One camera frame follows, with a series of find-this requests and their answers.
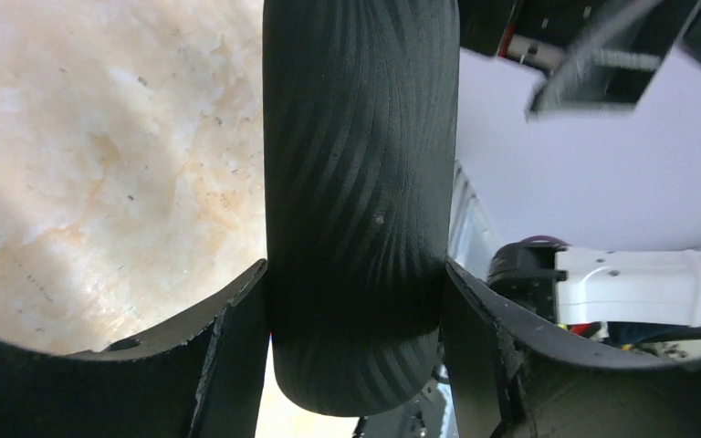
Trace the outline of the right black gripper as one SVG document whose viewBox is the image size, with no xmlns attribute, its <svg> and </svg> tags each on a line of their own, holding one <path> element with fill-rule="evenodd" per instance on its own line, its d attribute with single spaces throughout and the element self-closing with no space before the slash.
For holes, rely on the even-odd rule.
<svg viewBox="0 0 701 438">
<path fill-rule="evenodd" d="M 636 107 L 671 49 L 701 65 L 701 1 L 461 1 L 461 45 L 545 79 L 530 116 Z"/>
</svg>

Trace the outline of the black glasses case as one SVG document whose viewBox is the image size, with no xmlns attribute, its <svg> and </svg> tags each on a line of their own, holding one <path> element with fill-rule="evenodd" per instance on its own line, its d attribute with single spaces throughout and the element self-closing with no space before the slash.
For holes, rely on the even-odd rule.
<svg viewBox="0 0 701 438">
<path fill-rule="evenodd" d="M 454 180 L 455 1 L 267 1 L 265 285 L 277 384 L 329 416 L 436 361 Z"/>
</svg>

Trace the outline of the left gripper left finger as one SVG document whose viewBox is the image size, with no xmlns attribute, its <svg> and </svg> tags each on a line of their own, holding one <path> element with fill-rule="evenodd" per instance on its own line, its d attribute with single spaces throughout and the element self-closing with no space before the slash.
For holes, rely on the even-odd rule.
<svg viewBox="0 0 701 438">
<path fill-rule="evenodd" d="M 0 437 L 251 437 L 267 362 L 265 261 L 100 352 L 0 340 Z"/>
</svg>

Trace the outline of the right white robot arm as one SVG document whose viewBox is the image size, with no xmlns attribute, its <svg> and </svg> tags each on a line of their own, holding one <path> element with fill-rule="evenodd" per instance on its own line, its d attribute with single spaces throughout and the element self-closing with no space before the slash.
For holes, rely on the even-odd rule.
<svg viewBox="0 0 701 438">
<path fill-rule="evenodd" d="M 465 1 L 450 252 L 618 343 L 701 330 L 701 1 Z"/>
</svg>

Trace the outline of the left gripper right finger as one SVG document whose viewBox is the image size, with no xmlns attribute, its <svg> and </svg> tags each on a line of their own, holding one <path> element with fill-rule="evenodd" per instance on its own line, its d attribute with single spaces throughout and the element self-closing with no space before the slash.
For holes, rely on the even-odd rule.
<svg viewBox="0 0 701 438">
<path fill-rule="evenodd" d="M 701 358 L 576 336 L 445 265 L 441 329 L 463 437 L 701 437 Z"/>
</svg>

